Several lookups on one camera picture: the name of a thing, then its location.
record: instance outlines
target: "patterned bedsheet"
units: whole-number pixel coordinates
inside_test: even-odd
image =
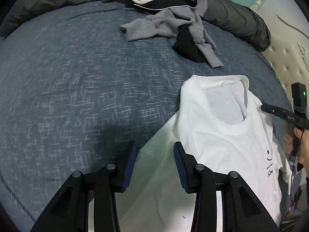
[[[0,201],[21,232],[75,170],[98,170],[129,140],[142,147],[177,111],[192,74],[246,75],[261,100],[291,109],[261,53],[204,22],[224,67],[180,57],[174,38],[127,42],[145,17],[120,3],[45,13],[0,39]],[[274,119],[282,143],[284,123]]]

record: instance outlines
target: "blue bedsheet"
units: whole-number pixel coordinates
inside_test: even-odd
[[[265,60],[246,42],[204,26],[224,67],[180,57],[174,38],[127,42],[119,26],[145,17],[120,3],[45,13],[0,39],[0,201],[30,231],[75,170],[111,161],[129,140],[142,147],[176,112],[192,74],[242,74],[261,101],[291,109]],[[282,143],[284,123],[274,121]]]

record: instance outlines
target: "bed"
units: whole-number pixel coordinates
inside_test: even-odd
[[[120,2],[66,6],[0,39],[0,202],[30,231],[75,170],[100,169],[129,140],[141,148],[177,111],[192,74],[245,75],[262,102],[291,110],[265,56],[203,21],[224,64],[179,56],[175,38],[128,42],[119,26],[144,17]],[[285,124],[273,118],[283,145]]]

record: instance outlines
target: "dark gray comforter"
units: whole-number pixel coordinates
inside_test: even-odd
[[[261,101],[291,109],[261,53],[209,23],[224,67],[180,57],[175,39],[127,42],[145,15],[91,2],[45,13],[0,39],[0,201],[29,231],[74,170],[98,170],[129,140],[142,147],[176,112],[192,74],[246,75]],[[282,143],[284,124],[276,119]]]

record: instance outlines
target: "metal screw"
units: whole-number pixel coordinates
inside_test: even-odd
[[[108,164],[108,165],[106,166],[106,169],[107,169],[107,170],[113,170],[113,169],[115,169],[115,168],[116,168],[115,164]]]
[[[204,170],[205,167],[202,164],[197,164],[195,168],[201,171],[201,170]]]
[[[230,175],[233,177],[233,178],[237,178],[239,176],[239,174],[235,171],[232,171],[230,172]]]
[[[80,177],[80,175],[81,175],[80,171],[75,171],[75,172],[72,173],[72,176],[74,178],[78,178],[78,177]]]

